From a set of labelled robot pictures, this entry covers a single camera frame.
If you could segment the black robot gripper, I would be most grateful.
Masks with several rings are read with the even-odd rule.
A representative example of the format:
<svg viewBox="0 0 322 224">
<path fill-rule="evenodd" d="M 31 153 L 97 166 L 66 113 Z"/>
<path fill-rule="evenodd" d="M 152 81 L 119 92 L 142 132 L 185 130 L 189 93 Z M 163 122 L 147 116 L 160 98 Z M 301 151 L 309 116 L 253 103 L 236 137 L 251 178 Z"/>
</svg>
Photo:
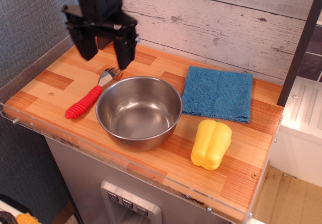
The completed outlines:
<svg viewBox="0 0 322 224">
<path fill-rule="evenodd" d="M 81 56 L 89 61 L 97 53 L 96 36 L 114 37 L 119 68 L 125 70 L 135 58 L 140 42 L 137 21 L 122 10 L 122 0 L 78 0 L 78 5 L 64 5 L 66 26 Z"/>
</svg>

